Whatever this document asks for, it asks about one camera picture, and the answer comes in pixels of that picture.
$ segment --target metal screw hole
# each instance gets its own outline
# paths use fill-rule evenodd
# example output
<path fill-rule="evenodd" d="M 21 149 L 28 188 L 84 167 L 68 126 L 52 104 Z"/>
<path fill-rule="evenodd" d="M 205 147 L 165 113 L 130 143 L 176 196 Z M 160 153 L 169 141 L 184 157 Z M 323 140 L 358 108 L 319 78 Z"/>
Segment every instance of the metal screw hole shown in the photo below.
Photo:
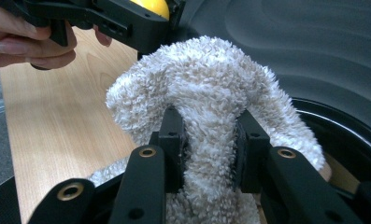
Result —
<path fill-rule="evenodd" d="M 70 201 L 76 199 L 84 190 L 84 187 L 81 183 L 75 182 L 64 186 L 57 193 L 57 198 L 60 201 Z"/>
<path fill-rule="evenodd" d="M 151 147 L 147 147 L 139 151 L 139 155 L 144 158 L 152 157 L 155 154 L 156 150 Z"/>
<path fill-rule="evenodd" d="M 279 149 L 278 150 L 278 154 L 281 157 L 284 157 L 284 158 L 287 158 L 287 159 L 293 159 L 293 158 L 296 157 L 296 154 L 295 153 L 293 153 L 289 149 L 285 149 L 285 148 Z"/>

